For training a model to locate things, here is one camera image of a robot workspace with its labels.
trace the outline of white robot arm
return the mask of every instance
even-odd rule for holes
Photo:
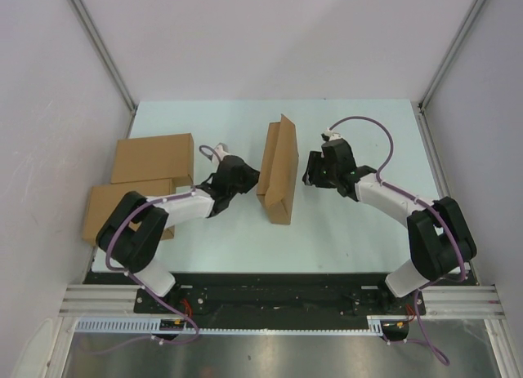
[[[259,172],[241,158],[218,145],[209,159],[217,171],[188,193],[144,197],[127,193],[96,236],[106,253],[107,266],[118,261],[157,296],[165,296],[175,284],[174,277],[154,255],[163,230],[187,220],[213,217],[224,211],[237,193],[247,193],[258,182]],[[139,224],[131,229],[130,223]]]
[[[322,152],[311,151],[309,155],[302,179],[305,185],[337,189],[343,197],[369,204],[389,215],[409,232],[411,259],[390,273],[382,284],[392,299],[407,296],[458,267],[448,235],[436,232],[442,225],[434,213],[448,226],[463,260],[476,255],[476,244],[459,205],[452,198],[422,198],[380,181],[372,167],[356,166],[352,149],[341,135],[327,131],[322,136],[325,141]]]

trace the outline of white wall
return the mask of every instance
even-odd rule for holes
[[[66,0],[0,0],[0,376],[86,264],[87,192],[129,114]]]
[[[437,91],[428,122],[523,350],[523,0],[491,0]]]
[[[473,0],[85,0],[139,100],[419,100]]]

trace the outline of metal profile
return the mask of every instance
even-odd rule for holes
[[[431,131],[428,127],[425,113],[421,109],[417,108],[417,110],[414,110],[414,114],[416,116],[418,129],[422,137],[423,146],[425,147],[425,151],[427,153],[427,159],[431,168],[432,177],[436,183],[436,190],[440,197],[448,196],[451,194],[449,183],[445,178],[445,173],[443,172],[441,160],[437,153]]]
[[[485,321],[485,326],[489,333],[490,344],[492,345],[501,377],[521,378],[521,365],[518,362],[517,356],[514,354],[516,347],[512,342],[507,321],[487,320]]]
[[[132,114],[131,121],[129,122],[129,126],[127,127],[127,131],[125,132],[125,138],[128,139],[131,136],[132,126],[134,125],[134,122],[136,120],[136,112]]]
[[[179,318],[175,314],[135,314],[138,286],[72,285],[60,308],[61,317]],[[425,319],[502,319],[504,312],[495,287],[429,287],[423,291]],[[369,316],[370,319],[394,319]]]
[[[47,371],[45,378],[61,378],[65,364],[67,363],[67,356],[69,349],[73,342],[74,328],[78,321],[77,318],[67,317],[58,318],[60,320],[60,329],[56,337],[55,346],[52,351],[52,356],[47,363]]]
[[[468,34],[471,31],[472,26],[476,23],[480,13],[483,11],[485,4],[488,0],[474,0],[471,7],[469,8],[463,22],[459,26],[458,32],[454,36],[454,39],[450,43],[449,50],[445,53],[443,60],[441,61],[436,74],[433,76],[430,84],[428,85],[427,90],[423,94],[422,99],[420,100],[421,109],[424,110],[427,108],[431,102],[434,92],[440,85],[443,80],[443,77],[449,70],[450,65],[456,58],[456,55],[461,50]]]
[[[113,57],[109,53],[107,46],[105,45],[98,28],[96,27],[89,11],[83,0],[68,0],[71,7],[73,8],[74,13],[78,17],[80,25],[85,30],[85,33],[93,48],[95,49],[96,54],[100,57],[101,63],[104,65],[107,73],[111,77],[114,85],[116,86],[119,94],[121,95],[123,102],[129,109],[129,112],[132,116],[136,113],[136,102],[132,99],[131,93],[129,92],[127,85],[122,79],[122,75],[118,71],[116,64],[114,63]]]

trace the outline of cardboard piece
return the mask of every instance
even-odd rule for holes
[[[257,196],[269,220],[275,225],[290,225],[297,177],[297,138],[294,124],[281,115],[269,125]]]
[[[132,191],[144,196],[165,196],[175,193],[176,188],[172,180],[148,180],[116,185],[101,185],[91,188],[91,195],[87,203],[87,214],[83,224],[82,239],[91,246],[96,245],[96,235],[107,221],[111,213],[122,199]],[[162,239],[173,239],[174,227],[163,231]]]
[[[112,184],[170,178],[190,186],[194,174],[194,142],[190,133],[119,140]]]

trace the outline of metal floor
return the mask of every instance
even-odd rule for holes
[[[450,367],[425,347],[387,347],[377,337],[205,336],[182,346],[144,340],[92,356],[83,349],[107,349],[131,336],[76,334],[64,378],[500,377],[482,321],[427,322],[427,330]],[[410,337],[420,338],[415,324]]]

